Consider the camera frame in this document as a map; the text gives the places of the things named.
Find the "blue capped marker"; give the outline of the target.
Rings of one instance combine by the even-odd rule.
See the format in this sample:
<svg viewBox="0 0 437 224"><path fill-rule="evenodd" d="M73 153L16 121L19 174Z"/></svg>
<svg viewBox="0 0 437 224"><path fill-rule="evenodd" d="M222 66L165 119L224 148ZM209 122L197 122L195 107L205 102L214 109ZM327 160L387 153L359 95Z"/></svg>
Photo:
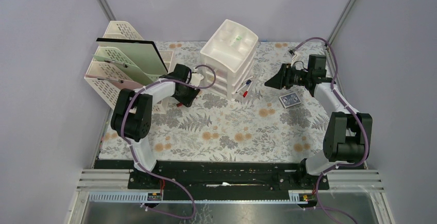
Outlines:
<svg viewBox="0 0 437 224"><path fill-rule="evenodd" d="M250 85L252 82L251 79L246 80L238 89L237 92L241 91L242 89L244 89L247 85Z"/></svg>

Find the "white plastic drawer organizer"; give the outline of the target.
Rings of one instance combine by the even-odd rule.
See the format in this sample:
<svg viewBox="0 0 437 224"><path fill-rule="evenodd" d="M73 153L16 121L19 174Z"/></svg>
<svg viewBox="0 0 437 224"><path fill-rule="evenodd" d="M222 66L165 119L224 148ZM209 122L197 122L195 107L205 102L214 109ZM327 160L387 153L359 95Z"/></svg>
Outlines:
<svg viewBox="0 0 437 224"><path fill-rule="evenodd" d="M211 91L227 98L243 98L241 89L253 77L258 36L247 27L226 19L200 50L202 64L213 68Z"/></svg>

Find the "green clipboard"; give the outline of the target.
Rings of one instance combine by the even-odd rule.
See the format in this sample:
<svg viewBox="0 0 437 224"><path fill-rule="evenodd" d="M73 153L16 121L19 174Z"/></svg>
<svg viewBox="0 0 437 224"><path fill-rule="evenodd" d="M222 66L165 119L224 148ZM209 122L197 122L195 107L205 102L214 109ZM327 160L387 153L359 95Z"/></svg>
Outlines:
<svg viewBox="0 0 437 224"><path fill-rule="evenodd" d="M173 52L170 50L159 50L164 61L167 71L172 64ZM148 85L162 75L150 75L144 73L136 64L134 64L123 52L116 47L99 46L93 55L95 61L111 63L126 74L131 80L142 85Z"/></svg>

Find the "white binder folder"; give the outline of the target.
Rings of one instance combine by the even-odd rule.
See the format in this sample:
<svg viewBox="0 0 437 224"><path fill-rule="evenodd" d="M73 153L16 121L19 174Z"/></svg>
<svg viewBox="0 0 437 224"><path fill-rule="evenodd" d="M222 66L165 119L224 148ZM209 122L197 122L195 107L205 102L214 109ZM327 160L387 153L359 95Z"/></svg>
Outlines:
<svg viewBox="0 0 437 224"><path fill-rule="evenodd" d="M164 75L168 72L154 41L97 38L96 42L99 46L118 48L146 74Z"/></svg>

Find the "pink clipboard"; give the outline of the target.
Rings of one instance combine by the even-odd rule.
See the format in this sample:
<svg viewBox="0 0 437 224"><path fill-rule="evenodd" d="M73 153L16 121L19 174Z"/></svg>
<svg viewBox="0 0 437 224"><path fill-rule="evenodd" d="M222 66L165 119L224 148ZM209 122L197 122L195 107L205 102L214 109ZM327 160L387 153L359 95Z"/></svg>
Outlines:
<svg viewBox="0 0 437 224"><path fill-rule="evenodd" d="M143 85L129 79L110 78L102 76L85 75L84 80L89 83L93 88L101 91L108 90L110 88L117 89L138 89Z"/></svg>

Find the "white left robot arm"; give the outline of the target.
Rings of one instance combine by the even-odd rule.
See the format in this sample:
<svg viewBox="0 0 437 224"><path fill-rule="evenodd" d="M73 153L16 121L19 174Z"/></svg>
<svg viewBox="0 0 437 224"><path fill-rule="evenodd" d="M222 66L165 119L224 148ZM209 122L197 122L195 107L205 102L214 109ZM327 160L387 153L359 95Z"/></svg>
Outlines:
<svg viewBox="0 0 437 224"><path fill-rule="evenodd" d="M135 90L122 89L113 110L110 127L126 141L133 157L134 168L142 171L140 182L147 188L159 184L160 175L154 171L157 163L148 134L152 126L153 107L166 98L173 98L190 107L204 86L203 75L177 64L174 70L161 75L153 83Z"/></svg>

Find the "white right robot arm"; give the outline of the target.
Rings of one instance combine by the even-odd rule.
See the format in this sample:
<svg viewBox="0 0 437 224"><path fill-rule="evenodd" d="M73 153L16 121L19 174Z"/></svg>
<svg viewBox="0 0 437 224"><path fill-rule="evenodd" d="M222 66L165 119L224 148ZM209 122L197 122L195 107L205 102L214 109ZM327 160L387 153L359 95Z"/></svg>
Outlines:
<svg viewBox="0 0 437 224"><path fill-rule="evenodd" d="M284 63L278 73L264 84L274 89L304 87L330 115L323 139L323 149L303 160L303 170L296 174L296 184L303 189L339 166L360 166L369 154L373 119L353 108L339 92L335 80L327 77L326 57L310 55L307 67L299 70L294 63Z"/></svg>

